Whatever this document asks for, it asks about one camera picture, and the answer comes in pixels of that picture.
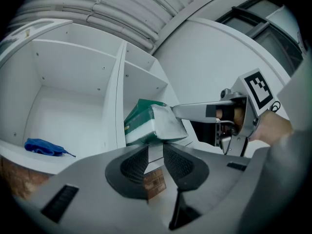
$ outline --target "black vent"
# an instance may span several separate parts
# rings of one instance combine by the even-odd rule
[[[194,169],[194,164],[191,161],[170,149],[164,152],[164,158],[166,167],[174,181],[184,178]]]
[[[148,166],[148,146],[138,147],[113,159],[105,169],[107,182],[123,197],[147,200],[144,172]]]
[[[58,223],[78,190],[77,187],[65,185],[43,208],[41,213],[53,222]]]
[[[240,170],[240,171],[245,171],[246,168],[247,168],[246,165],[237,164],[237,163],[234,163],[234,162],[228,163],[227,166],[231,167],[231,168],[234,168],[234,169],[237,169],[237,170]]]
[[[148,166],[148,152],[139,152],[122,162],[121,173],[131,182],[143,185],[144,172]]]
[[[209,168],[201,159],[180,150],[183,146],[164,144],[164,163],[179,191],[196,190],[208,177]]]

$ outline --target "human hand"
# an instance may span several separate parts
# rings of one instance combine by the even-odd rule
[[[222,110],[217,110],[216,117],[222,118]],[[240,130],[244,123],[245,111],[242,108],[235,108],[234,123]],[[250,141],[261,140],[269,145],[280,140],[283,136],[293,132],[293,127],[289,120],[279,116],[272,111],[265,111],[261,117],[256,131],[249,138]]]

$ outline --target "wall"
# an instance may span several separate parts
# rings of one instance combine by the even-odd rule
[[[290,79],[282,66],[246,35],[217,22],[188,21],[159,48],[155,57],[163,67],[181,104],[220,100],[239,75],[259,68],[276,95]],[[281,116],[287,117],[283,108]],[[248,156],[266,146],[252,142]],[[221,152],[200,143],[195,148]]]
[[[231,11],[233,6],[239,6],[248,0],[212,0],[190,18],[204,18],[212,21]]]
[[[162,168],[144,174],[144,187],[147,190],[148,200],[151,200],[166,189]]]
[[[24,168],[0,156],[0,179],[2,177],[15,196],[28,199],[50,176]]]

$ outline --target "shelf compartment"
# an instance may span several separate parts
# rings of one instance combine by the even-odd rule
[[[100,153],[103,102],[104,97],[42,86],[30,110],[23,143],[41,138],[76,155],[74,160]]]
[[[87,47],[53,40],[32,42],[43,86],[104,96],[116,58]]]
[[[58,40],[116,56],[123,42],[119,37],[84,25],[71,23],[42,34],[37,39]]]
[[[142,49],[127,43],[126,62],[149,71],[155,62],[155,58]]]
[[[137,104],[137,101],[139,98],[142,99],[149,99],[149,100],[156,100],[156,101],[161,101],[163,103],[166,103],[169,106],[175,106],[179,104],[178,99],[176,98],[176,95],[174,93],[174,90],[171,86],[171,84],[168,82],[168,79],[163,71],[163,69],[161,68],[158,60],[155,60],[153,66],[150,69],[150,72],[147,72],[143,69],[141,69],[140,67],[137,67],[135,65],[133,65],[132,63],[129,62],[125,62],[124,63],[125,67],[124,67],[124,74],[123,74],[123,119],[125,120],[125,118],[129,115],[129,113],[132,111],[132,109],[135,107],[135,105]],[[156,79],[156,80],[160,80],[161,82],[165,83],[165,86],[162,89],[158,89],[154,90],[155,85],[152,85],[152,83],[147,83],[144,86],[146,86],[151,93],[150,94],[145,94],[146,91],[143,90],[143,92],[138,91],[136,92],[137,96],[134,95],[130,95],[129,94],[129,90],[131,89],[131,87],[140,87],[141,83],[140,83],[140,79],[135,79],[132,81],[128,81],[127,79],[130,78],[126,77],[127,75],[127,70],[129,68],[136,68],[137,72],[140,71],[140,73],[147,75],[150,77],[150,79]],[[194,130],[190,124],[189,121],[182,121],[186,131],[188,132],[189,136],[185,139],[181,139],[181,140],[177,140],[177,141],[173,141],[174,143],[181,143],[182,145],[187,145],[189,143],[191,143],[193,141],[194,138],[196,138]],[[124,137],[124,129],[122,128],[122,126],[120,126],[120,136],[121,134],[123,134],[123,138],[121,140],[119,140],[120,144],[124,143],[125,146],[125,137]]]
[[[153,100],[168,85],[157,76],[127,61],[124,64],[123,82],[124,119],[139,99]]]

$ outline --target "white shelf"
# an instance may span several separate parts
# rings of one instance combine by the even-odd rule
[[[123,120],[140,98],[178,104],[159,62],[143,50],[70,21],[38,25],[42,32],[31,28],[35,37],[22,37],[0,59],[6,60],[0,67],[5,158],[56,174],[81,158],[125,147]],[[28,138],[47,140],[77,157],[28,152],[23,147]],[[154,163],[161,152],[153,156],[150,166],[161,162]]]
[[[168,83],[146,70],[125,62],[124,65],[124,101],[137,103],[138,99],[153,99]]]
[[[144,174],[147,174],[147,173],[149,173],[149,172],[151,172],[153,170],[156,170],[156,169],[158,169],[159,167],[161,167],[163,165],[165,165],[164,158],[155,160],[155,161],[153,161],[153,162],[148,164],[148,166],[145,169]]]
[[[58,40],[92,48],[116,56],[123,43],[121,38],[104,31],[71,23],[53,29],[37,39]]]
[[[126,62],[149,71],[155,62],[155,58],[142,49],[128,43],[126,52]]]
[[[34,65],[43,86],[104,96],[116,58],[76,44],[35,39]]]
[[[67,26],[73,21],[64,19],[39,19],[28,23],[9,34],[0,43],[2,53],[0,53],[0,67],[20,48],[31,40],[38,38],[45,32],[49,32],[61,26]]]
[[[99,154],[103,103],[103,97],[42,86],[29,113],[23,143],[41,138],[62,146],[76,160]]]

